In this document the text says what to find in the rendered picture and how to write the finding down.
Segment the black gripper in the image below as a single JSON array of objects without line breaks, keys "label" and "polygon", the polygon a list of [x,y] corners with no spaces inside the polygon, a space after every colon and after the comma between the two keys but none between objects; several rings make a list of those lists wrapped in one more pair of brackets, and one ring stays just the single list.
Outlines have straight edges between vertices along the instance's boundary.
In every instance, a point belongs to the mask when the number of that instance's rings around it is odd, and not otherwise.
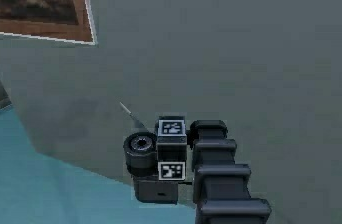
[{"label": "black gripper", "polygon": [[126,169],[133,180],[138,201],[176,204],[178,186],[159,180],[156,140],[156,135],[151,132],[142,131],[129,135],[123,143]]}]

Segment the brown framed wall picture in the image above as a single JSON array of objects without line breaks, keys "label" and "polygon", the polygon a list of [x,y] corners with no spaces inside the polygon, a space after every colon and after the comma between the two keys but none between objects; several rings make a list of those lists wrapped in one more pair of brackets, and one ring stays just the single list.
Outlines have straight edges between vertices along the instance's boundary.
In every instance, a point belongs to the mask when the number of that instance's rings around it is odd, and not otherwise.
[{"label": "brown framed wall picture", "polygon": [[97,44],[90,0],[0,0],[0,35]]}]

